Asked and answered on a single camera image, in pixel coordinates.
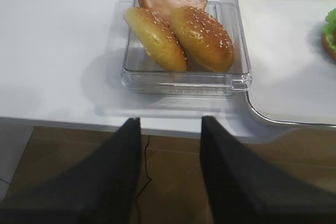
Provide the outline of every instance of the wooden floor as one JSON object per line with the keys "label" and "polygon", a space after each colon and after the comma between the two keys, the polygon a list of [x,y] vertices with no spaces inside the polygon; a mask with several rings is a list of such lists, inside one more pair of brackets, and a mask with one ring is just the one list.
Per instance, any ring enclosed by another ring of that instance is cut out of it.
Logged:
{"label": "wooden floor", "polygon": [[[58,175],[112,133],[36,127],[7,195]],[[199,162],[199,141],[143,136],[151,183],[139,198],[142,223],[212,223]],[[336,193],[336,132],[300,130],[249,145],[258,155],[309,183]],[[147,181],[142,167],[139,188]],[[131,223],[138,223],[134,209]]]}

